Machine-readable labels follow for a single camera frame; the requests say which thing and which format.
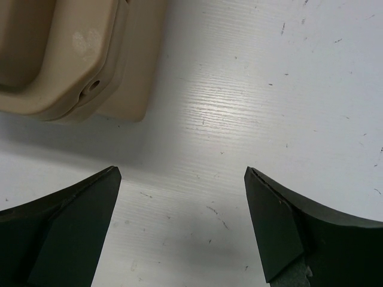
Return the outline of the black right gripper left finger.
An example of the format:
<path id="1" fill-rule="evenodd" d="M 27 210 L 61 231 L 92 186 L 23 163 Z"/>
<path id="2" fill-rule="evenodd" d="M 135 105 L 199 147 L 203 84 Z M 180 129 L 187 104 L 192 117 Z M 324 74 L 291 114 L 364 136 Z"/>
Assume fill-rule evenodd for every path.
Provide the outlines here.
<path id="1" fill-rule="evenodd" d="M 1 211 L 1 286 L 91 286 L 121 183 L 108 167 Z"/>

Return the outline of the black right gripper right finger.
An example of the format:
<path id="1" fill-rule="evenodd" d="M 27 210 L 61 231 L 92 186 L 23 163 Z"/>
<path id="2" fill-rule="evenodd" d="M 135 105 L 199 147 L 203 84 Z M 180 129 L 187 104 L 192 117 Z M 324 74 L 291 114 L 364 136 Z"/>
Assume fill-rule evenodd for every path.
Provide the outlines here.
<path id="1" fill-rule="evenodd" d="M 245 189 L 270 286 L 381 286 L 382 223 L 315 202 L 248 167 Z"/>

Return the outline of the tan plastic toolbox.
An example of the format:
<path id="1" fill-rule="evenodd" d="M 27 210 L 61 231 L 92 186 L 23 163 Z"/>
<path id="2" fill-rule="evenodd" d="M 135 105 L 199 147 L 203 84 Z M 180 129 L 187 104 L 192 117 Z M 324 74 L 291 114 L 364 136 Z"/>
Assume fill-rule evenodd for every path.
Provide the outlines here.
<path id="1" fill-rule="evenodd" d="M 2 1 L 1 111 L 52 123 L 141 121 L 166 1 Z"/>

